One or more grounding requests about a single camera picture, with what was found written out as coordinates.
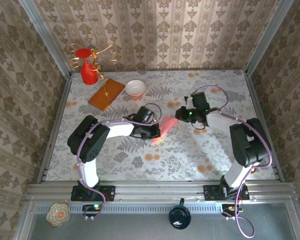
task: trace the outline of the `orange cutting board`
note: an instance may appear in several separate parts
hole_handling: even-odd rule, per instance
[[[109,78],[106,83],[89,99],[92,106],[105,111],[125,88],[120,82]]]

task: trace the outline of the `white table surface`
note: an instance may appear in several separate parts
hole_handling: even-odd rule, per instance
[[[85,85],[80,73],[74,73],[46,181],[78,179],[76,156],[70,153],[67,140],[87,115],[100,121],[120,119],[136,113],[146,103],[156,103],[163,116],[174,117],[176,110],[185,106],[184,96],[201,86],[218,84],[229,95],[224,112],[243,119],[256,117],[242,70],[106,72],[105,77],[123,84],[139,79],[144,81],[146,90],[140,98],[130,97],[123,90],[102,112],[88,104],[102,81]],[[211,108],[225,103],[225,96],[217,88],[206,88],[204,92]],[[159,114],[155,107],[151,109]],[[219,180],[234,161],[230,136],[209,127],[196,130],[182,121],[156,145],[151,143],[152,140],[123,136],[107,139],[96,161],[100,180]],[[269,180],[275,175],[269,167],[258,169],[249,179]]]

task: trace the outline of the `wall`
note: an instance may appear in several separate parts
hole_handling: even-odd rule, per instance
[[[252,79],[276,152],[300,200],[300,0],[295,0]]]
[[[117,38],[122,58],[104,71],[244,69],[278,0],[35,0],[63,50],[86,34]]]
[[[65,79],[16,0],[0,0],[0,240],[36,179]]]

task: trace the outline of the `blue mug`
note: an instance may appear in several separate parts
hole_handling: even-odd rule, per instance
[[[181,198],[179,205],[171,208],[169,212],[169,222],[175,229],[185,229],[191,223],[191,214],[188,208],[184,206],[185,199]]]

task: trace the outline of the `decorative plate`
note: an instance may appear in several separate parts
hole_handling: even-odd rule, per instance
[[[70,218],[69,206],[66,203],[54,203],[49,212],[47,213],[45,219],[54,228],[60,227],[62,224],[66,223]]]

